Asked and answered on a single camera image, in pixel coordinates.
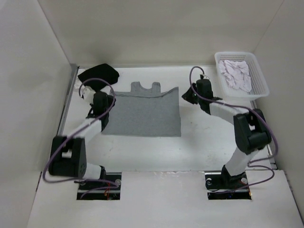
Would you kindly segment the grey tank top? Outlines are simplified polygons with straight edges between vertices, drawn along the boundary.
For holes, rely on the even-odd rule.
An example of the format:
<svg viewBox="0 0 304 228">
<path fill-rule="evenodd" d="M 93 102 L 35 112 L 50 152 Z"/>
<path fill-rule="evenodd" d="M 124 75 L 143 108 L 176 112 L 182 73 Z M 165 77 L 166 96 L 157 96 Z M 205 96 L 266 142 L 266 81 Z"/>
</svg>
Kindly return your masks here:
<svg viewBox="0 0 304 228">
<path fill-rule="evenodd" d="M 115 91 L 104 135 L 181 137 L 179 88 L 161 91 L 159 82 L 144 88 L 132 82 L 129 92 Z"/>
</svg>

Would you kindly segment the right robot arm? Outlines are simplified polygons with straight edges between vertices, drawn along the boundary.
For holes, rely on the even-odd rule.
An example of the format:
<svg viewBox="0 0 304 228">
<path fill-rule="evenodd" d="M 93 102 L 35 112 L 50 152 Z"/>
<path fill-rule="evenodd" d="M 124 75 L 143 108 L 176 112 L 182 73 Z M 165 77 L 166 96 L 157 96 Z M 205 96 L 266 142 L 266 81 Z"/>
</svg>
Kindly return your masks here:
<svg viewBox="0 0 304 228">
<path fill-rule="evenodd" d="M 263 124 L 265 120 L 262 111 L 250 111 L 224 103 L 221 98 L 213 96 L 211 82 L 207 79 L 191 83 L 182 98 L 191 104 L 199 105 L 205 113 L 233 125 L 236 149 L 223 166 L 220 176 L 224 187 L 233 187 L 250 161 L 272 141 L 269 130 Z"/>
</svg>

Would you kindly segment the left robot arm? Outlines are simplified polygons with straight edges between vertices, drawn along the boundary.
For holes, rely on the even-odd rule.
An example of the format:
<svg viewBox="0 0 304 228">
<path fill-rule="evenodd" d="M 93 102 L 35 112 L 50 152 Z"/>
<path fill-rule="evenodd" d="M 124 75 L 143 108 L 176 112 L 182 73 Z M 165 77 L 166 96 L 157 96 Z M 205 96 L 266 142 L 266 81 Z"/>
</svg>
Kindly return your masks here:
<svg viewBox="0 0 304 228">
<path fill-rule="evenodd" d="M 109 122 L 109 112 L 115 98 L 105 92 L 93 95 L 93 103 L 86 119 L 70 134 L 53 138 L 50 159 L 46 171 L 52 176 L 75 179 L 89 179 L 95 189 L 106 185 L 106 171 L 103 166 L 87 162 L 86 146 L 100 134 Z"/>
</svg>

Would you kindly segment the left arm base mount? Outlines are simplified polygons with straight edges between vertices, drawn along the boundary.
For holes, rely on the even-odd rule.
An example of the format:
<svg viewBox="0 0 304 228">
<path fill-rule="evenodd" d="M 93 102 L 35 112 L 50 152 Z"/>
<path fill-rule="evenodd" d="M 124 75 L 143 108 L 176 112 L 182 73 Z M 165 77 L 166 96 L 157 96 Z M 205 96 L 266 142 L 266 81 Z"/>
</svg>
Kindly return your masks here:
<svg viewBox="0 0 304 228">
<path fill-rule="evenodd" d="M 102 181 L 75 181 L 78 184 L 77 200 L 120 200 L 122 173 L 107 173 L 102 168 Z"/>
</svg>

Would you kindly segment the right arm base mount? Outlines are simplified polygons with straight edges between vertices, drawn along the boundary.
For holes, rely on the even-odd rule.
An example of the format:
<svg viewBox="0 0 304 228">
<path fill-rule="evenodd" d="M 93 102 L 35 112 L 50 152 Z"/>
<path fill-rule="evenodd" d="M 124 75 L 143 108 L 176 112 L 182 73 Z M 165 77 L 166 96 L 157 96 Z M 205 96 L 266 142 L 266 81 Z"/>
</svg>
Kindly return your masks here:
<svg viewBox="0 0 304 228">
<path fill-rule="evenodd" d="M 248 185 L 245 172 L 237 176 L 230 176 L 225 166 L 221 172 L 206 172 L 205 187 L 209 200 L 251 200 L 249 187 L 239 189 Z"/>
</svg>

